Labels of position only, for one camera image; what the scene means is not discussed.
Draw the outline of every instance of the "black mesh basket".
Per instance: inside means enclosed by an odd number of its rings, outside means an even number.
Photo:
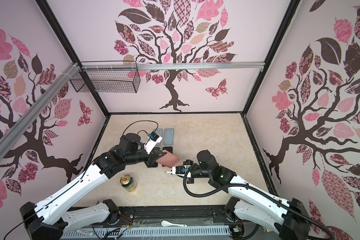
[[[140,76],[136,61],[113,61],[122,62],[122,68],[117,66],[104,67],[83,66],[71,78],[71,83],[76,92],[89,92],[84,80],[90,80],[96,92],[107,93],[137,93],[140,84]]]

